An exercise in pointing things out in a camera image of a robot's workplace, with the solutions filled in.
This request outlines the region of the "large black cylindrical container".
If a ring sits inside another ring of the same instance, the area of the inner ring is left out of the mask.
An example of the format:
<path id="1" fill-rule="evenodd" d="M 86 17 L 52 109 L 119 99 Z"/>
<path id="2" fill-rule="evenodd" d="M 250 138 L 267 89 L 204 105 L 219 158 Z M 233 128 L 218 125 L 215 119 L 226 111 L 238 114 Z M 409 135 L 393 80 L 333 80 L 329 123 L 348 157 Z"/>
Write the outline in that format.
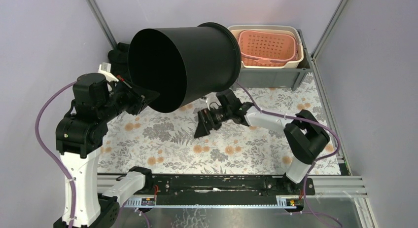
<path id="1" fill-rule="evenodd" d="M 148 28 L 132 38 L 127 65 L 135 86 L 159 94 L 150 108 L 171 113 L 231 87 L 240 74 L 241 51 L 233 34 L 214 22 Z"/>

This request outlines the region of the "grey plastic crate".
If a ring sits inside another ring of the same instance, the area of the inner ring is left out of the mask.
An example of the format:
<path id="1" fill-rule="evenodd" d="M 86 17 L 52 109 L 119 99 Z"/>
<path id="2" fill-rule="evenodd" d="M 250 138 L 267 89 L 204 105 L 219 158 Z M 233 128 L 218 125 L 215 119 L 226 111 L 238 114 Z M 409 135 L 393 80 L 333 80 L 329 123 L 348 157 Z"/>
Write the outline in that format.
<path id="1" fill-rule="evenodd" d="M 228 28 L 235 37 L 244 30 L 255 30 L 269 33 L 287 33 L 297 39 L 298 55 L 302 57 L 300 62 L 291 62 L 284 67 L 259 68 L 247 66 L 242 63 L 240 75 L 237 79 L 244 87 L 249 88 L 298 88 L 308 73 L 313 72 L 312 59 L 305 45 L 303 33 L 300 29 L 291 26 L 275 25 L 234 25 Z"/>

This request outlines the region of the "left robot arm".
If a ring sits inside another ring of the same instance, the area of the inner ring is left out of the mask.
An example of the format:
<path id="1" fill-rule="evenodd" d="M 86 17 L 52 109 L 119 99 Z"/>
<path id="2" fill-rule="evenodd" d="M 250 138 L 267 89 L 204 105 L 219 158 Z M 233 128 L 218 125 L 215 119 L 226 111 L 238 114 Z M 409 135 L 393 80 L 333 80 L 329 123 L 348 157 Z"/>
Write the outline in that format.
<path id="1" fill-rule="evenodd" d="M 67 177 L 65 209 L 56 228 L 109 228 L 136 192 L 156 192 L 150 169 L 132 167 L 115 185 L 98 192 L 98 165 L 108 123 L 126 112 L 138 115 L 158 93 L 121 76 L 90 73 L 72 87 L 69 111 L 56 128 L 56 149 Z"/>

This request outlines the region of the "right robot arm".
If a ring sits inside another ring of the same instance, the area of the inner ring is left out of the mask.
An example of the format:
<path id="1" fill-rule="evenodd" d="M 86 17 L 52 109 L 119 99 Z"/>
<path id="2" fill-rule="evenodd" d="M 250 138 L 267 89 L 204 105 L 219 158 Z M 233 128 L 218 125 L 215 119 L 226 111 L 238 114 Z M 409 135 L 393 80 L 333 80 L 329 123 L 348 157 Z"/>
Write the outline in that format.
<path id="1" fill-rule="evenodd" d="M 302 180 L 310 167 L 330 142 L 328 133 L 313 114 L 307 110 L 301 110 L 295 116 L 267 112 L 253 102 L 241 102 L 230 89 L 218 92 L 216 97 L 219 104 L 198 112 L 194 138 L 209 135 L 228 120 L 247 127 L 283 132 L 294 159 L 285 173 L 282 186 L 285 192 L 296 194 L 302 188 Z"/>

